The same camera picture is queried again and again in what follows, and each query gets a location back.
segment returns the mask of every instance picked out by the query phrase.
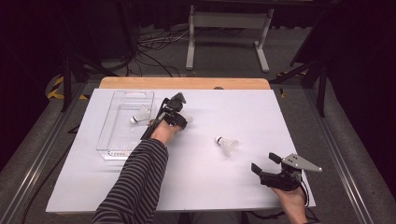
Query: forearm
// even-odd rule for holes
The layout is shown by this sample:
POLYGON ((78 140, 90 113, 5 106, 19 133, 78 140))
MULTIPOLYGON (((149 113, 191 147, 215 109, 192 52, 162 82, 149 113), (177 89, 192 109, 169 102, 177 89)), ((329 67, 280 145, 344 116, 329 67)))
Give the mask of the forearm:
POLYGON ((168 159, 158 140, 143 140, 125 162, 120 177, 95 212, 93 223, 148 223, 160 196, 168 159))

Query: black and gray stripes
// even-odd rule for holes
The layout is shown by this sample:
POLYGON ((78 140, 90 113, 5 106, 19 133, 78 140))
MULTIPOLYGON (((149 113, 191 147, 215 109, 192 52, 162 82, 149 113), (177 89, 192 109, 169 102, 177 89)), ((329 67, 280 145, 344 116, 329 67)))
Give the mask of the black and gray stripes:
POLYGON ((168 152, 158 140, 143 140, 97 208, 92 223, 150 223, 160 197, 168 152))

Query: human hand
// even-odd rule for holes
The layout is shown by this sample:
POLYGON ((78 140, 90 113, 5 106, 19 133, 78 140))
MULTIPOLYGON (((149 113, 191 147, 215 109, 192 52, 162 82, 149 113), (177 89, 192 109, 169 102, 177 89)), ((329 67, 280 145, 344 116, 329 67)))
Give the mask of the human hand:
POLYGON ((180 131, 179 126, 170 126, 165 120, 163 120, 151 134, 150 138, 157 139, 166 145, 178 131, 180 131))
POLYGON ((305 214, 305 195, 301 188, 291 191, 271 189, 279 197, 283 211, 286 216, 288 216, 289 223, 302 224, 307 222, 305 214))

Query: gray floor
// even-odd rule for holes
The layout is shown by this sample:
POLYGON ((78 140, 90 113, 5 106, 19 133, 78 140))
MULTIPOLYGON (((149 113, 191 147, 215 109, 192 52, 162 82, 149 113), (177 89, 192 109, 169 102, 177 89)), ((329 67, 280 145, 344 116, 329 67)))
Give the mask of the gray floor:
MULTIPOLYGON (((273 79, 277 73, 290 70, 289 62, 308 32, 309 29, 299 28, 281 28, 269 31, 264 45, 264 52, 271 69, 268 74, 261 71, 255 50, 252 47, 255 37, 259 34, 257 31, 246 30, 235 36, 218 30, 201 32, 196 38, 194 69, 192 71, 184 69, 188 46, 188 42, 184 39, 180 39, 164 49, 151 50, 147 54, 162 64, 176 67, 183 77, 263 77, 273 79)), ((155 63, 144 56, 140 60, 146 63, 155 63)), ((139 69, 136 63, 130 63, 130 69, 133 72, 130 74, 131 76, 137 76, 140 71, 143 76, 166 76, 164 70, 159 66, 142 64, 139 69)), ((117 73, 125 74, 126 70, 121 69, 117 73)), ((91 94, 92 90, 98 87, 100 77, 100 75, 92 76, 88 84, 84 86, 83 93, 91 94)), ((78 84, 74 84, 73 88, 76 90, 77 86, 78 84)), ((327 86, 326 90, 326 119, 318 119, 317 111, 312 108, 311 98, 313 94, 315 95, 316 88, 302 90, 298 85, 292 84, 282 87, 285 91, 284 97, 280 96, 279 86, 272 86, 297 152, 324 170, 321 174, 309 173, 308 177, 317 203, 317 206, 312 209, 315 215, 322 223, 396 223, 395 200, 375 169, 359 137, 353 131, 343 109, 337 103, 331 84, 327 86), (323 131, 323 124, 331 131, 331 137, 335 140, 336 145, 329 143, 329 135, 323 131), (338 156, 334 156, 334 148, 335 152, 339 152, 338 156), (347 174, 345 174, 345 170, 338 169, 340 163, 347 165, 347 174), (348 187, 356 187, 359 194, 348 187), (356 201, 363 202, 363 204, 356 206, 353 203, 356 201), (369 214, 365 219, 361 219, 359 215, 359 210, 362 208, 366 208, 369 214)), ((38 179, 34 180, 35 187, 27 198, 26 204, 72 142, 74 135, 67 131, 79 125, 88 103, 89 100, 77 100, 65 118, 65 124, 53 143, 53 147, 50 148, 51 154, 48 161, 43 170, 39 170, 38 179)), ((62 105, 62 100, 50 99, 47 109, 35 127, 29 132, 20 148, 1 172, 0 217, 6 213, 9 205, 15 202, 14 196, 24 177, 34 164, 41 148, 48 144, 47 137, 51 135, 51 130, 57 120, 60 116, 64 116, 60 112, 62 105)), ((25 223, 90 222, 92 214, 58 216, 45 212, 61 169, 62 163, 39 191, 25 223)), ((15 223, 21 223, 26 204, 16 211, 15 223)), ((261 215, 270 215, 277 211, 257 212, 261 215)), ((287 223, 284 217, 262 221, 249 216, 249 220, 250 223, 287 223)))

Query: clear plastic container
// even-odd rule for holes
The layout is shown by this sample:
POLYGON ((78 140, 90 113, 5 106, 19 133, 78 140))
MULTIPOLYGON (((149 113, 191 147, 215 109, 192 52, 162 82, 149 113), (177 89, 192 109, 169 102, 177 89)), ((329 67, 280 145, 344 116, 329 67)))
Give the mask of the clear plastic container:
POLYGON ((153 91, 115 91, 108 109, 105 125, 96 150, 105 160, 126 160, 146 131, 149 121, 155 119, 156 106, 153 91), (141 113, 142 107, 149 116, 131 121, 141 113))

